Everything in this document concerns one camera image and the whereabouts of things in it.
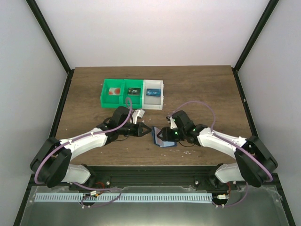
green plastic bin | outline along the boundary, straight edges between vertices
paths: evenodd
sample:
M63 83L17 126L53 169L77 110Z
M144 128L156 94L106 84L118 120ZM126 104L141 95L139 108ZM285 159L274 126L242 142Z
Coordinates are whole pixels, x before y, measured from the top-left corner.
M120 88L120 95L109 95L110 88ZM139 96L128 95L128 88L140 88ZM126 98L132 100L133 109L142 108L143 80L136 79L105 79L103 89L100 95L100 103L102 108L118 108L119 106L127 106Z
M128 88L140 88L140 95L133 96L128 95ZM142 92L143 92L143 80L139 79L125 79L123 97L122 97L122 106L126 107L126 98L129 97L132 100L133 109L142 108Z

wooden surface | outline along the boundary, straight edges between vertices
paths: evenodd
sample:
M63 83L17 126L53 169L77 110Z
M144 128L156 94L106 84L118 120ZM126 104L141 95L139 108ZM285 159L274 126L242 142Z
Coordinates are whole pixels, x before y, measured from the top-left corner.
M142 119L149 127L168 126L167 114L184 102L201 100L216 113L215 130L233 136L251 135L230 66L82 67L75 69L56 138L85 133L112 116L114 110L102 109L99 100L105 78L164 81L163 110L146 110ZM209 126L212 123L211 112L202 105L190 104L183 110L195 124ZM160 148L154 145L151 134L113 142L72 161L87 165L216 165L232 162L232 158L211 148L187 148L179 144Z

blue package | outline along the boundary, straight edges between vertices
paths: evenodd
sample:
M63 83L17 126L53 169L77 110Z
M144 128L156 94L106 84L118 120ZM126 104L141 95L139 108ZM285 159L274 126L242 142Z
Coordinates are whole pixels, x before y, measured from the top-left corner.
M151 97L160 97L161 89L146 89L146 95Z
M160 129L158 129L157 127L152 127L152 135L154 137L154 144L160 146L160 147L176 147L177 146L177 142L173 142L173 141L163 141L161 139L159 139L157 137L158 133L160 132Z

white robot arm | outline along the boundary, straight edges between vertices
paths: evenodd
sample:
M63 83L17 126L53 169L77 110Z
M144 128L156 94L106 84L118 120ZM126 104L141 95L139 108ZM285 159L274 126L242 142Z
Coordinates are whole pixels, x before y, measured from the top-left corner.
M62 140L50 137L31 162L32 171L38 173L39 181L45 183L48 187L54 187L60 182L77 182L80 184L87 182L91 176L89 169L85 165L70 164L72 159L93 148L108 145L115 141L119 135L142 137L151 132L151 128L144 123L137 123L137 119L144 115L142 109L134 111L131 114L131 121L125 123L121 128L105 132L123 123L128 114L129 109L119 107L111 118L106 119L102 124L87 133ZM51 156L38 171L42 161L58 146L63 147L56 155Z
M187 140L189 143L210 147L236 159L237 163L218 166L214 174L218 183L245 180L250 185L260 187L264 181L269 180L271 173L278 166L258 137L233 137L202 124L195 125L184 111L174 113L168 120L170 127L164 127L157 135L161 140Z

cable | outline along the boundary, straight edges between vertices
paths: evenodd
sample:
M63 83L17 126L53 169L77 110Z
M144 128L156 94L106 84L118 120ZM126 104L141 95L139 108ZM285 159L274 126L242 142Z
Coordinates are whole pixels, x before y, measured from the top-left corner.
M101 181L97 181L95 184L96 184L96 185L101 185L103 188L105 188L104 183L101 182Z
M105 130L105 131L95 132L94 135L102 134L102 133L110 133L110 132L116 131L116 130L120 129L121 127L123 127L124 124L125 124L125 123L128 121L128 119L130 118L131 113L132 113L132 100L131 100L129 97L126 98L126 104L127 104L128 101L130 102L130 106L129 106L129 111L128 111L127 118L124 120L124 122L123 122L122 124L120 124L119 126L117 126L116 128L109 129L109 130ZM89 137L89 136L92 136L92 134L90 134L90 133L88 133L88 134L82 134L82 135L78 136L77 138L74 138L73 140L71 140L71 142L76 142L77 140L80 140L80 139L82 139L82 138ZM62 147L64 147L64 146L70 144L71 142L68 141L68 142L66 142L66 143L64 143L64 144L59 145L59 146L56 147L53 151L51 151L51 152L45 157L45 159L43 159L43 161L41 162L41 164L39 165L39 167L38 167L38 169L37 169L37 171L36 171L36 174L34 175L34 182L35 182L36 184L39 184L39 185L40 185L40 184L43 184L42 182L39 182L39 181L38 181L38 176L39 176L39 173L40 173L42 167L43 167L44 164L47 162L47 160L48 160L52 155L54 155L56 152L58 152ZM87 187L85 187L85 186L83 186L83 185L81 185L81 184L79 184L79 183L76 183L76 182L74 182L74 184L76 184L77 186L80 186L80 187L82 187L82 188L87 188ZM111 189L103 189L103 190L92 189L92 190L93 190L93 191L95 191L95 190L96 190L96 191L111 191Z
M182 145L183 147L193 147L193 146L194 146L194 144L191 145L191 146L185 146L185 145L183 145L180 141L179 141L179 144Z
M87 198L90 198L90 197L93 197L93 196L86 196L86 197L84 197L82 200L81 200L81 202L80 202L80 204L81 204L81 206L82 206L82 208L84 208L84 200L85 199L87 199ZM111 201L109 201L109 202L106 202L106 203L104 203L104 204L101 204L101 205L97 205L97 206L90 206L89 208L97 208L97 207L102 207L102 206L106 206L106 205L109 205L109 204L111 204L111 203L113 203L113 202L115 202L117 199L119 199L121 197L121 193L115 198L115 199L112 199Z
M122 139L122 140L114 140L113 142L116 142L116 141L124 141L124 140L126 140L126 139L128 139L129 137L126 137L126 138L124 138L124 139Z
M243 196L239 201L237 201L236 203L231 204L231 205L222 206L222 207L223 207L223 208L224 208L224 207L232 207L232 206L236 206L237 204L240 204L240 203L246 198L246 195L247 195L247 194L248 194L248 183L246 182L246 192L245 192L244 196Z
M242 151L246 156L248 156L252 161L254 161L267 175L268 175L268 177L269 177L269 179L267 180L267 182L271 182L271 181L273 181L273 176L272 176L272 174L257 160L257 159L255 159L249 152L247 152L245 149L243 149L242 147L240 147L240 146L238 146L237 144L235 144L235 143L233 143L233 142L231 142L231 141L229 141L229 140L227 140L227 139L225 139L225 138L223 138L223 137L221 137L221 136L219 136L219 135L217 135L215 132L214 132L214 130L213 130L213 126L214 126L214 124L215 124L215 122L216 122L216 116L215 116L215 113L214 113L214 111L212 110L212 108L209 106L209 105L207 105L205 102L202 102L202 101L198 101L198 100L191 100L191 101L188 101L188 102L186 102L186 103L184 103L184 104L182 104L181 106L179 106L177 109L175 109L170 115L169 115L169 117L173 114L173 113L175 113L178 109L180 109L181 107L183 107L184 105L186 105L186 104L189 104L189 103L199 103L199 104L202 104L202 105L205 105L210 111L211 111L211 113L212 113L212 115L213 115L213 122L212 122L212 124L211 124L211 126L210 126L210 130L211 130L211 132L212 132L212 134L215 136L215 137L217 137L217 138L219 138L220 140L222 140L222 141L225 141L225 142L227 142L228 144L230 144L230 145L232 145L232 146L234 146L234 147L236 147L237 149L239 149L240 151Z

